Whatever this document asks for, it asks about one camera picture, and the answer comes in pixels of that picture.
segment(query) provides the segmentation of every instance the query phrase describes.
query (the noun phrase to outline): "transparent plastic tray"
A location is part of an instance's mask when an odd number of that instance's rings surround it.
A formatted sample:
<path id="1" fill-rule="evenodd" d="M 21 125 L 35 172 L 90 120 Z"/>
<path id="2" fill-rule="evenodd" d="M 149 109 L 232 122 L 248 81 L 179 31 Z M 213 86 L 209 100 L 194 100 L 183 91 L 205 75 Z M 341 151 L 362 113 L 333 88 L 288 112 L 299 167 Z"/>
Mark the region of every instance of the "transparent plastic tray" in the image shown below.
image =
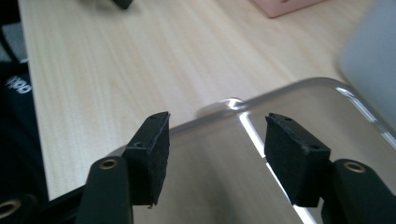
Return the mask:
<path id="1" fill-rule="evenodd" d="M 331 150 L 375 169 L 396 192 L 394 138 L 342 83 L 308 79 L 171 130 L 157 206 L 134 207 L 135 223 L 322 223 L 321 208 L 291 206 L 263 155 L 265 116 L 295 119 Z"/>

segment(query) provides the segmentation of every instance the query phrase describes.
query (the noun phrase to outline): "pink box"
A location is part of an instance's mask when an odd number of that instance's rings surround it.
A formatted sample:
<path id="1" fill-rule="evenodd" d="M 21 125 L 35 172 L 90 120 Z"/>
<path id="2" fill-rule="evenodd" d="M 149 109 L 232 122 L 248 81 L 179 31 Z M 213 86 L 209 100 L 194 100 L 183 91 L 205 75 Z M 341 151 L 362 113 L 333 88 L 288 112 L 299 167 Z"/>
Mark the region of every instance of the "pink box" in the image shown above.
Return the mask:
<path id="1" fill-rule="evenodd" d="M 277 17 L 325 0 L 253 0 L 270 17 Z"/>

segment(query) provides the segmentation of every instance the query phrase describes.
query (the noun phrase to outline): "black fabric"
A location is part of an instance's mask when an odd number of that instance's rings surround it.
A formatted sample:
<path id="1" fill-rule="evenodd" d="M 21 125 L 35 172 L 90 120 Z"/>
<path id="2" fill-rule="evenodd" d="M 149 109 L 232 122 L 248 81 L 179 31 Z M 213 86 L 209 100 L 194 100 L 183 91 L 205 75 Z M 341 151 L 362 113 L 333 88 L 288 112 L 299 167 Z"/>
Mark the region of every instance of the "black fabric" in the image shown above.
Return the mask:
<path id="1" fill-rule="evenodd" d="M 33 194 L 48 201 L 26 64 L 0 63 L 0 197 Z"/>
<path id="2" fill-rule="evenodd" d="M 17 0 L 0 1 L 0 25 L 21 21 Z"/>

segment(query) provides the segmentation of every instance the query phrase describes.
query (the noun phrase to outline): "white object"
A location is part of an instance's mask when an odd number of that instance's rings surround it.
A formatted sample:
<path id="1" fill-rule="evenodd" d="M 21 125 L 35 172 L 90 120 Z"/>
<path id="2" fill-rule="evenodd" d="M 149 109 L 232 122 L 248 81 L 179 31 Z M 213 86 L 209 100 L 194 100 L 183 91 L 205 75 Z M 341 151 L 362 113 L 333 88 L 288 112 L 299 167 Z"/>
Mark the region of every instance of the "white object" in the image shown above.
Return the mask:
<path id="1" fill-rule="evenodd" d="M 340 59 L 352 87 L 396 131 L 396 0 L 380 0 Z"/>

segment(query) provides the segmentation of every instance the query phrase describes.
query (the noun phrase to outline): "wooden table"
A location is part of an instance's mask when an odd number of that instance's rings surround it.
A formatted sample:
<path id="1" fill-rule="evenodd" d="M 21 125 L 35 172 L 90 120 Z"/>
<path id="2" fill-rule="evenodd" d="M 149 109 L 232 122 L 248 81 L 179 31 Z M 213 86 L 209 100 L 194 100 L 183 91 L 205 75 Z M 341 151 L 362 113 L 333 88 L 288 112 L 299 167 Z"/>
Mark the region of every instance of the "wooden table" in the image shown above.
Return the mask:
<path id="1" fill-rule="evenodd" d="M 82 185 L 145 117 L 171 127 L 226 97 L 308 77 L 337 59 L 373 4 L 330 0 L 268 19 L 248 0 L 20 0 L 49 196 Z"/>

